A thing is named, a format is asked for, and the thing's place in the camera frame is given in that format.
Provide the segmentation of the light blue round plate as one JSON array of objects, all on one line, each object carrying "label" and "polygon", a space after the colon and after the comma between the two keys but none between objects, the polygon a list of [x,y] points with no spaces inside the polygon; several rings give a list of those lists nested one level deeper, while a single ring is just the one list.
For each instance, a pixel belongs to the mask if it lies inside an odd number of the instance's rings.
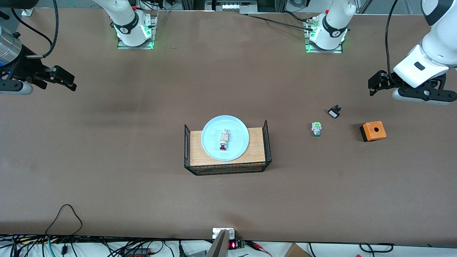
[{"label": "light blue round plate", "polygon": [[[223,130],[228,130],[230,138],[227,150],[219,149],[219,139]],[[201,132],[201,145],[213,159],[223,162],[233,161],[245,153],[249,145],[249,132],[246,125],[237,117],[221,115],[206,123]]]}]

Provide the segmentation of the brown cardboard box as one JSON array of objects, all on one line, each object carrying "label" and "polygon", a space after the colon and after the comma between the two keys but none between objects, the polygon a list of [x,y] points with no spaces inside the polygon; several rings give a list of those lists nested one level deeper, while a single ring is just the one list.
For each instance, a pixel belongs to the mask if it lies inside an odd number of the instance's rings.
[{"label": "brown cardboard box", "polygon": [[302,249],[298,244],[292,243],[285,253],[284,257],[312,257],[305,250]]}]

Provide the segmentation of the orange button enclosure box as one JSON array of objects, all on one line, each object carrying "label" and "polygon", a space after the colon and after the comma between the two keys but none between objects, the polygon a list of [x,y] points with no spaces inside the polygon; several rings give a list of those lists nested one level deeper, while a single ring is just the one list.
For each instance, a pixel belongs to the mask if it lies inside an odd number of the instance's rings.
[{"label": "orange button enclosure box", "polygon": [[387,137],[382,121],[366,122],[360,126],[364,142],[379,141]]}]

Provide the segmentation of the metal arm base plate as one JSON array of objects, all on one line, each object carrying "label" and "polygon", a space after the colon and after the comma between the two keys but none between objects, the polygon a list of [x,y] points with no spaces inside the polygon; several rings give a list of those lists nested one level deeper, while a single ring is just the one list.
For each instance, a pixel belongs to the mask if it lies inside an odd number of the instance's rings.
[{"label": "metal arm base plate", "polygon": [[[329,53],[329,54],[341,54],[343,53],[343,42],[347,29],[336,38],[326,40],[324,37],[325,30],[321,30],[319,27],[319,20],[317,17],[307,19],[303,22],[304,38],[305,38],[305,50],[307,53]],[[322,46],[333,46],[338,42],[338,46],[333,49],[322,48]]]},{"label": "metal arm base plate", "polygon": [[120,34],[116,32],[119,40],[118,49],[145,49],[150,50],[155,46],[155,34],[157,17],[150,14],[143,14],[137,26],[131,30],[130,34]]}]

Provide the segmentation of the aluminium frame with white connector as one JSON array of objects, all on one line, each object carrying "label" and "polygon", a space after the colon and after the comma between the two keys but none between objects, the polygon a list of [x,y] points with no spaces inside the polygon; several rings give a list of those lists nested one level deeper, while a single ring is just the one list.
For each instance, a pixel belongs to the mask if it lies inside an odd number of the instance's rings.
[{"label": "aluminium frame with white connector", "polygon": [[204,10],[253,14],[258,11],[258,5],[257,0],[205,0]]}]

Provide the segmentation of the silver metal bracket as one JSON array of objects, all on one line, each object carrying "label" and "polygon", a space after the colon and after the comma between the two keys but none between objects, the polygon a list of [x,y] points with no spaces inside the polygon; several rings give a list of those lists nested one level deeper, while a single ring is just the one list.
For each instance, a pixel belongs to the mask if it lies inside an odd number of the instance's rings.
[{"label": "silver metal bracket", "polygon": [[219,233],[222,230],[227,230],[228,231],[228,235],[229,235],[230,240],[236,239],[235,238],[235,229],[234,228],[212,228],[212,239],[216,239],[217,236],[219,235]]}]

